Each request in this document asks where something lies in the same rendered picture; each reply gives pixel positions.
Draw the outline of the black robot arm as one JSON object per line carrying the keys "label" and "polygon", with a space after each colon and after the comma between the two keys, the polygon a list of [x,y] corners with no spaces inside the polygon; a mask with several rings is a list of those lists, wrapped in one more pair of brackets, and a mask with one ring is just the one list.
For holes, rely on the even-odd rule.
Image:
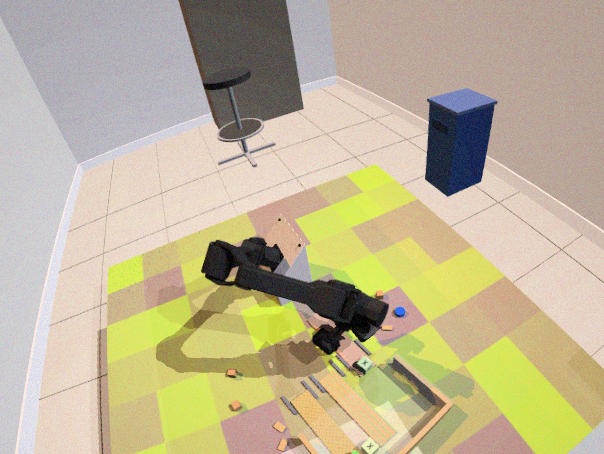
{"label": "black robot arm", "polygon": [[[388,314],[388,303],[361,295],[355,285],[338,279],[307,283],[273,273],[284,256],[277,244],[266,245],[265,239],[259,237],[245,239],[240,247],[221,240],[210,242],[201,273],[217,285],[253,289],[306,304],[325,319],[347,322],[347,329],[361,343],[381,328]],[[259,265],[270,268],[271,272],[259,269]],[[225,281],[237,266],[234,281]]]}

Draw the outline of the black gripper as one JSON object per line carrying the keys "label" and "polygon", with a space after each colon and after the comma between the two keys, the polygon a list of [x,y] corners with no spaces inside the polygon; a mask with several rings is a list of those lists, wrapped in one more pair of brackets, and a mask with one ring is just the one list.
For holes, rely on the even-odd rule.
{"label": "black gripper", "polygon": [[328,355],[331,355],[333,352],[337,351],[337,349],[340,347],[340,341],[338,338],[345,331],[349,331],[346,326],[347,322],[338,320],[333,322],[335,323],[336,327],[330,333],[324,328],[320,328],[319,331],[312,336],[313,343]]}

